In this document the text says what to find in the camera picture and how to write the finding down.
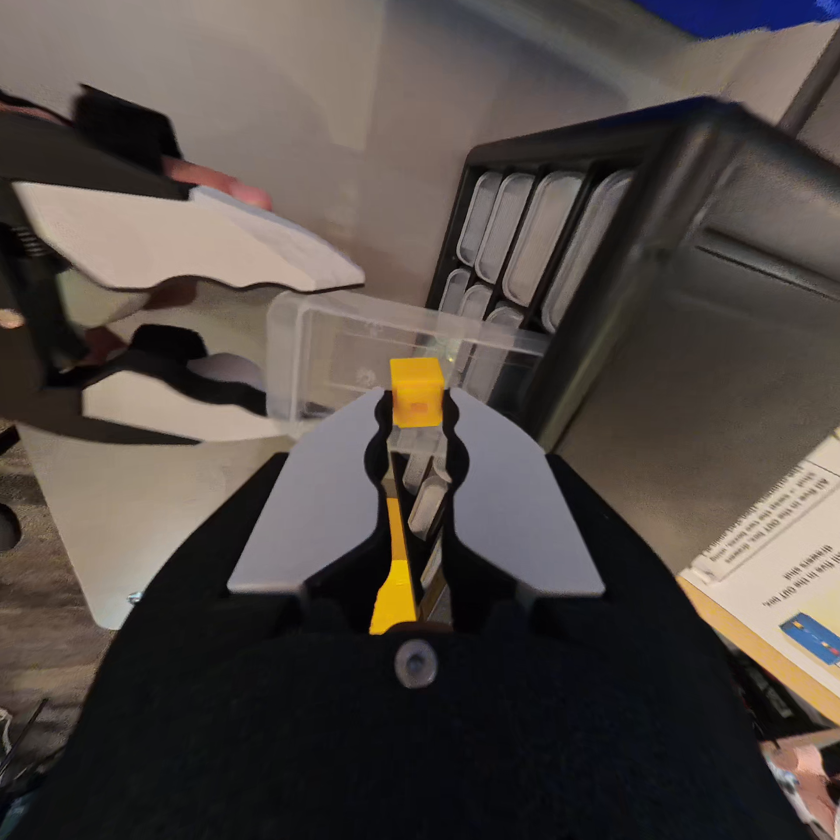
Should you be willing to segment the yellow plastic bin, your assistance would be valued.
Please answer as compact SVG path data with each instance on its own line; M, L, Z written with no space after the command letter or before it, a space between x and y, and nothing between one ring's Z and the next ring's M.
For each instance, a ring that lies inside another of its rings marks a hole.
M417 621L411 565L409 563L403 518L398 499L388 497L388 520L392 543L389 573L374 603L369 635L382 635L396 625Z

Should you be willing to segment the person's left hand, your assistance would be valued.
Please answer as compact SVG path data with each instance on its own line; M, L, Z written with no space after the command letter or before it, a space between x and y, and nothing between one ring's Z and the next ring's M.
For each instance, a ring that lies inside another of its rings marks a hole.
M162 159L162 165L165 175L175 182L208 187L227 194L241 203L258 207L265 211L273 211L272 201L268 192L244 184L231 175L226 175L225 173L205 166L168 156Z

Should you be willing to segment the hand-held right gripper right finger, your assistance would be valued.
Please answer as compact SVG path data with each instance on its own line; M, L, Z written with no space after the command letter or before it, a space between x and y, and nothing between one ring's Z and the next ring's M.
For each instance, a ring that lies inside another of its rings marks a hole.
M443 570L454 628L478 634L497 607L599 599L606 585L543 449L518 425L453 388L443 432L451 501Z

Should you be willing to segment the blue plastic bin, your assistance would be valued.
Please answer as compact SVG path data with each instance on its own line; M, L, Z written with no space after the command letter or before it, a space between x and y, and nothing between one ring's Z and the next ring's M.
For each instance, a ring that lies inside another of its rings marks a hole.
M699 39L754 30L778 32L839 19L838 1L636 1L635 4Z

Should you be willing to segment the instruction poster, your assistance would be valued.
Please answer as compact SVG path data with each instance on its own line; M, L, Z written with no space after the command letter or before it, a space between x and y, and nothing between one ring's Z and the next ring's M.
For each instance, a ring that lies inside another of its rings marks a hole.
M839 695L838 430L680 574Z

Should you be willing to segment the black drawer cabinet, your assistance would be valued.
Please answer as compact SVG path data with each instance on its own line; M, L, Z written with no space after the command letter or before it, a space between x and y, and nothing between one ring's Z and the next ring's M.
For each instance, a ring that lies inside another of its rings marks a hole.
M838 165L708 97L483 143L462 171L508 163L634 171L503 415L681 573L838 427Z

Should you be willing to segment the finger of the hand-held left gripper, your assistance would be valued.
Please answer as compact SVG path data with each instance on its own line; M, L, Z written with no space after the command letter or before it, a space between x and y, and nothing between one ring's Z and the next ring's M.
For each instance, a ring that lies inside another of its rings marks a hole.
M37 236L105 288L146 291L177 277L300 293L364 284L362 268L319 236L205 186L185 201L32 182L13 188Z
M287 435L267 416L261 369L236 354L186 362L158 354L127 354L81 392L86 418L187 438L237 442Z

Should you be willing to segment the small orange cube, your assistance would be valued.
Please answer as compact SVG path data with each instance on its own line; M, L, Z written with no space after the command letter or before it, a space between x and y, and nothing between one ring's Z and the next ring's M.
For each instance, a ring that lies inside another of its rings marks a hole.
M401 429L440 427L445 378L438 359L392 359L390 370L394 425Z

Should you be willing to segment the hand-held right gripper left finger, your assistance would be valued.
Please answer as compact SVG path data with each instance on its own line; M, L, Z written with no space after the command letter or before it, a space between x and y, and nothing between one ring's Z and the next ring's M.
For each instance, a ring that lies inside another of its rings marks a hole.
M227 581L231 595L285 595L301 609L331 602L370 632L392 564L382 480L392 393L375 387L293 446Z

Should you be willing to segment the clear plastic drawer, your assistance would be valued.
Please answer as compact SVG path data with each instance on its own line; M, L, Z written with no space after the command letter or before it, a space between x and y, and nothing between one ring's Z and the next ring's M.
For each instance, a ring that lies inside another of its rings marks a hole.
M266 316L266 412L288 424L321 419L390 389L393 359L436 358L447 388L513 415L548 346L500 310L482 321L346 290L286 291Z

